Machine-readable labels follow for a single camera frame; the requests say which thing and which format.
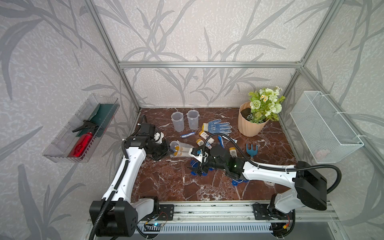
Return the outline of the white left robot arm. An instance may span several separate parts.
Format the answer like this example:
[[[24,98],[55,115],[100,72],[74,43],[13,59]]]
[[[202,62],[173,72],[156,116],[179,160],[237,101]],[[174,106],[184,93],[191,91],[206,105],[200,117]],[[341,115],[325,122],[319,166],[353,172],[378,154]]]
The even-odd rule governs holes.
[[[170,151],[164,134],[147,117],[142,116],[137,129],[122,140],[123,158],[110,187],[100,201],[92,202],[89,213],[92,230],[89,239],[131,237],[142,234],[139,222],[147,216],[159,214],[156,197],[145,197],[132,203],[132,192],[141,165],[146,158],[160,161]]]

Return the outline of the clear container blue lid front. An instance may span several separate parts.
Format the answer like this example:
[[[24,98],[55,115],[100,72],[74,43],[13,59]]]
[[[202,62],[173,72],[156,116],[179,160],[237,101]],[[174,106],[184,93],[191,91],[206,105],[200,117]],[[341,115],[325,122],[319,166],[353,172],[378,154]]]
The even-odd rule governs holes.
[[[170,143],[171,158],[189,158],[192,145],[181,143],[179,141],[172,141]]]

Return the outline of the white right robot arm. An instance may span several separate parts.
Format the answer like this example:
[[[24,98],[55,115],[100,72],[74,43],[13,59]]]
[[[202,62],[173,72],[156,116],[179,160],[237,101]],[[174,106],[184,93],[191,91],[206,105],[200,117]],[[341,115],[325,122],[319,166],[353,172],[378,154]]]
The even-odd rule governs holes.
[[[327,209],[327,196],[342,180],[341,170],[329,164],[311,166],[299,161],[296,165],[270,165],[254,162],[232,139],[228,139],[242,157],[233,157],[230,151],[220,145],[207,148],[208,141],[190,151],[199,165],[199,175],[209,169],[223,170],[227,177],[236,182],[263,181],[285,186],[288,190],[271,198],[271,213],[287,214],[301,207],[317,211]]]

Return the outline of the clear container blue lid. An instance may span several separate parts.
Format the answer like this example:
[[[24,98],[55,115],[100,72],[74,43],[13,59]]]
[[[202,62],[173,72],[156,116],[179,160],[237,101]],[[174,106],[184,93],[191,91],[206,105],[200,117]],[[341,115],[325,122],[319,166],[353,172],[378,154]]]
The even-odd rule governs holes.
[[[189,158],[192,145],[181,143],[179,141],[172,141],[170,143],[171,158]]]
[[[185,129],[184,125],[184,114],[181,112],[174,112],[171,115],[171,120],[173,122],[175,131],[181,133]]]
[[[197,130],[199,128],[199,116],[197,110],[189,110],[187,112],[188,124],[191,130]]]

